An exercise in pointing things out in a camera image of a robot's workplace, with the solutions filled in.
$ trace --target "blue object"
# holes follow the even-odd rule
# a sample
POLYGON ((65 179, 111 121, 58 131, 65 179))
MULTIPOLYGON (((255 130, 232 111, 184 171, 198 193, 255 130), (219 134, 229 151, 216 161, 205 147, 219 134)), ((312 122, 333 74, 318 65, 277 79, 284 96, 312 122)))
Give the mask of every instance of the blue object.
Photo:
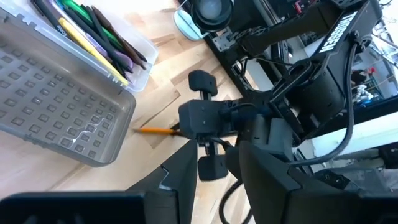
POLYGON ((55 0, 55 2, 63 10, 63 4, 62 4, 61 0, 55 0))
POLYGON ((190 40, 200 40, 206 36, 200 32, 200 29, 193 23, 192 17, 184 10, 175 11, 174 23, 180 32, 190 40))

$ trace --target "clear plastic lid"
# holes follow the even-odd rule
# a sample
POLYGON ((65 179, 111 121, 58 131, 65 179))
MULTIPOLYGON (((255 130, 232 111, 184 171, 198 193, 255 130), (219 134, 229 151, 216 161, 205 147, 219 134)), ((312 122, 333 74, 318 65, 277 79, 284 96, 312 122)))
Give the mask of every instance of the clear plastic lid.
MULTIPOLYGON (((126 76, 129 79, 129 84, 127 86, 123 86, 130 93, 137 93, 144 90, 145 86, 147 85, 152 67, 154 66, 156 59, 159 56, 159 51, 157 50, 157 47, 149 39, 140 34, 132 26, 132 24, 115 15, 115 12, 113 12, 113 10, 109 10, 107 7, 109 5, 109 2, 106 3, 107 1, 104 2, 89 0, 79 2, 83 2, 83 4, 87 6, 95 6, 96 8, 98 8, 110 21, 110 23, 112 23, 112 26, 117 30, 117 32, 127 42, 129 42, 138 51, 140 51, 143 56, 145 56, 147 62, 143 63, 146 66, 147 70, 143 70, 140 66, 134 65, 132 69, 133 73, 126 72, 126 76)), ((41 18, 43 21, 48 23, 48 21, 44 17, 42 17, 35 11, 29 0, 15 0, 14 3, 23 8, 25 11, 34 14, 38 18, 41 18)))

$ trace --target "wire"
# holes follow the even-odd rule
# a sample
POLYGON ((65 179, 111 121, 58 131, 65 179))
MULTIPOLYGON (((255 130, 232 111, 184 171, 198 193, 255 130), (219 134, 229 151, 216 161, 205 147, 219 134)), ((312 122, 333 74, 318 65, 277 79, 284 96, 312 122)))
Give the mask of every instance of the wire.
MULTIPOLYGON (((365 90, 368 91, 368 90, 372 90, 372 89, 374 89, 374 88, 380 87, 381 84, 383 84, 383 83, 385 83, 385 82, 387 82, 387 81, 389 81, 389 80, 390 80, 390 78, 386 78, 385 80, 379 82, 377 85, 374 85, 374 86, 372 86, 372 87, 369 87, 369 88, 367 88, 367 89, 365 89, 365 90)), ((355 88, 357 88, 357 87, 359 87, 359 86, 360 86, 360 85, 354 86, 354 87, 352 87, 352 89, 354 90, 355 88)))
POLYGON ((392 0, 390 0, 390 1, 386 2, 386 3, 380 3, 380 0, 379 0, 380 6, 388 6, 391 2, 392 2, 392 0))
POLYGON ((293 64, 292 64, 292 63, 286 63, 286 62, 277 62, 277 61, 275 61, 275 60, 269 60, 269 59, 265 59, 265 58, 254 58, 254 59, 257 59, 257 60, 262 60, 262 61, 265 61, 265 62, 270 62, 270 63, 275 63, 275 64, 278 64, 278 65, 293 66, 293 64))
MULTIPOLYGON (((229 199, 229 197, 232 195, 233 192, 235 192, 236 189, 238 189, 238 187, 242 185, 241 181, 236 181, 224 194, 223 198, 221 199, 220 205, 218 207, 218 214, 220 216, 220 220, 222 222, 222 224, 229 224, 229 222, 226 220, 225 218, 225 214, 224 214, 224 208, 225 208, 225 204, 226 201, 229 199)), ((248 224, 250 219, 253 217, 253 214, 251 212, 251 208, 249 210, 248 215, 246 216, 246 218, 243 220, 242 224, 248 224)))
POLYGON ((212 137, 207 137, 206 140, 207 140, 207 141, 211 141, 211 142, 215 142, 215 143, 218 143, 218 144, 222 145, 223 148, 224 148, 225 150, 226 150, 226 148, 227 148, 228 146, 231 145, 231 143, 229 143, 229 141, 224 141, 224 140, 220 139, 219 137, 214 137, 214 136, 212 136, 212 137))
POLYGON ((247 106, 253 107, 256 110, 260 111, 260 109, 256 105, 254 105, 252 103, 241 103, 241 104, 238 104, 236 106, 232 106, 232 107, 228 108, 226 111, 223 111, 223 113, 230 113, 230 112, 232 112, 234 110, 238 110, 240 108, 244 108, 244 107, 247 107, 247 106))
POLYGON ((247 65, 248 65, 248 59, 244 60, 244 64, 243 64, 242 72, 241 72, 241 75, 242 75, 242 76, 244 76, 244 75, 246 74, 246 67, 247 67, 247 65))
POLYGON ((353 105, 353 94, 351 92, 351 68, 353 66, 353 61, 354 61, 354 56, 355 56, 355 51, 357 48, 358 44, 353 44, 351 46, 351 50, 348 56, 348 60, 346 63, 346 70, 345 70, 345 77, 346 77, 346 109, 348 112, 348 125, 346 129, 346 134, 343 138, 343 140, 340 142, 340 144, 331 151, 329 154, 313 158, 313 159, 307 159, 304 161, 294 161, 290 162, 289 165, 291 166, 310 166, 310 165, 315 165, 315 164, 321 164, 323 162, 328 162, 338 156, 345 147, 348 145, 349 141, 351 140, 351 137, 353 135, 353 130, 354 130, 354 105, 353 105))

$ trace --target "pencil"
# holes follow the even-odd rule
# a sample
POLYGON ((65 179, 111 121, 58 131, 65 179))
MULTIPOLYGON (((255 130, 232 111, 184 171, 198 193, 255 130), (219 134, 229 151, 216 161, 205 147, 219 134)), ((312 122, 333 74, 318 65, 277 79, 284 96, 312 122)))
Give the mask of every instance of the pencil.
POLYGON ((123 85, 128 85, 129 82, 67 20, 60 18, 59 23, 87 52, 105 65, 123 85))
POLYGON ((162 129, 162 128, 141 128, 141 129, 135 129, 135 132, 142 133, 142 134, 159 134, 159 135, 183 137, 183 135, 180 131, 175 131, 175 130, 171 130, 171 129, 162 129))

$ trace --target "green pen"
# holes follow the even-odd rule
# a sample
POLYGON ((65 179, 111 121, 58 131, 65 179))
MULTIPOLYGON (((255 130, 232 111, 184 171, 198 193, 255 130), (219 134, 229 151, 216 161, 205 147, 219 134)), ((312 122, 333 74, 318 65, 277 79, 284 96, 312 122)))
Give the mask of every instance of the green pen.
MULTIPOLYGON (((79 13, 80 15, 82 15, 88 21, 92 22, 90 16, 88 15, 88 13, 84 9, 82 9, 77 3, 75 3, 73 0, 61 0, 61 2, 62 2, 62 4, 65 7, 73 9, 75 12, 79 13)), ((113 43, 113 45, 115 45, 116 48, 123 49, 123 46, 121 45, 121 43, 119 43, 119 41, 117 40, 117 38, 113 34, 111 34, 104 27, 102 27, 102 29, 104 30, 105 35, 108 36, 109 40, 113 43)))

